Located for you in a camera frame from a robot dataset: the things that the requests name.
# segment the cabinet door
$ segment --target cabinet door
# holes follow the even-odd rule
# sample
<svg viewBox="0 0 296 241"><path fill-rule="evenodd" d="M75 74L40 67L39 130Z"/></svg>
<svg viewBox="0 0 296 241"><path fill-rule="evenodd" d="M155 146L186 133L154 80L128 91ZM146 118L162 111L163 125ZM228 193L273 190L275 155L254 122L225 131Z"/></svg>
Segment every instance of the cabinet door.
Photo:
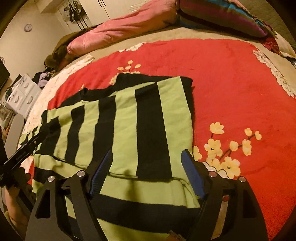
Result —
<svg viewBox="0 0 296 241"><path fill-rule="evenodd" d="M119 18L129 14L134 9L140 8L145 4L145 0L99 0L104 4L110 19Z"/></svg>
<svg viewBox="0 0 296 241"><path fill-rule="evenodd" d="M106 10L99 1L100 0L80 0L82 7L93 25L109 20Z"/></svg>

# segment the beige bed sheet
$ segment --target beige bed sheet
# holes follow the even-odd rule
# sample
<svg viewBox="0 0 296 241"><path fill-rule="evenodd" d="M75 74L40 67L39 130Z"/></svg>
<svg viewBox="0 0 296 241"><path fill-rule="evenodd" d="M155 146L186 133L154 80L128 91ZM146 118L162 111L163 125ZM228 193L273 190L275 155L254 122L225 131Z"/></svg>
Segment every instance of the beige bed sheet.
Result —
<svg viewBox="0 0 296 241"><path fill-rule="evenodd" d="M140 42L155 42L158 40L172 40L172 39L235 39L241 40L253 44L259 51L264 53L274 66L280 71L284 78L288 81L291 87L296 90L296 69L285 58L269 51L259 41L244 39L236 37L231 34L208 31L203 29L188 29L183 27L168 27L163 30L148 33L146 35L138 36L135 38L126 39L119 43L115 43L111 46L95 50L90 54L94 57L94 60L98 60L105 56L110 55L120 49L126 49Z"/></svg>

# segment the pink pillow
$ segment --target pink pillow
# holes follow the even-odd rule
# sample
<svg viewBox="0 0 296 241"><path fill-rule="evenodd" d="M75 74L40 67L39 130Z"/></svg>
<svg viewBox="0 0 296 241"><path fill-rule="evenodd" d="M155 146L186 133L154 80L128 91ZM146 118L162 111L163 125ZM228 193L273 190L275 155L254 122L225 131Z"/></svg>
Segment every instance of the pink pillow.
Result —
<svg viewBox="0 0 296 241"><path fill-rule="evenodd" d="M68 45L68 53L79 57L111 43L165 28L176 19L175 0L151 0L139 10L108 20L74 39Z"/></svg>

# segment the finger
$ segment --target finger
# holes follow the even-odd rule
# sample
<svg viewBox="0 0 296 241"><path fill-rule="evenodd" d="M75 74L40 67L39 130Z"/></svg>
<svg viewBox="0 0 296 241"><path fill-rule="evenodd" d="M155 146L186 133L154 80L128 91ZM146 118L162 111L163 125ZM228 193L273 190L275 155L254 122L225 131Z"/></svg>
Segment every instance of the finger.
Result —
<svg viewBox="0 0 296 241"><path fill-rule="evenodd" d="M9 189L5 187L5 199L9 199L10 201L16 201L16 198L20 192L20 189L16 186L11 186Z"/></svg>
<svg viewBox="0 0 296 241"><path fill-rule="evenodd" d="M23 167L19 167L15 170L18 174L24 175L26 173L25 169Z"/></svg>
<svg viewBox="0 0 296 241"><path fill-rule="evenodd" d="M26 179L26 183L28 182L28 181L30 181L31 180L31 174L30 173L26 173L25 174L25 179Z"/></svg>
<svg viewBox="0 0 296 241"><path fill-rule="evenodd" d="M33 192L31 192L31 193L30 193L30 197L32 198L32 200L35 200L35 199L36 199L36 194L33 193Z"/></svg>
<svg viewBox="0 0 296 241"><path fill-rule="evenodd" d="M30 184L27 184L26 190L30 193L31 191L33 191L33 187Z"/></svg>

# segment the human hand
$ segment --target human hand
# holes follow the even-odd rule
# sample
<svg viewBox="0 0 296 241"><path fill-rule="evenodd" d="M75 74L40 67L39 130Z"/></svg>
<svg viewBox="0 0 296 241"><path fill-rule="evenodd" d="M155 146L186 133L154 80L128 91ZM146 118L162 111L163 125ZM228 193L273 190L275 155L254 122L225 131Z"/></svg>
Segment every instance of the human hand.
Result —
<svg viewBox="0 0 296 241"><path fill-rule="evenodd" d="M18 170L16 170L16 172L17 175L22 175L24 177L23 179L26 183L31 179L31 174L25 173L24 168L19 168ZM30 193L31 198L35 199L35 194L32 192L32 186L30 184L27 184L26 189ZM18 231L19 235L24 239L29 218L25 216L17 202L17 196L19 195L19 192L19 187L11 186L9 189L5 187L5 200L10 220Z"/></svg>

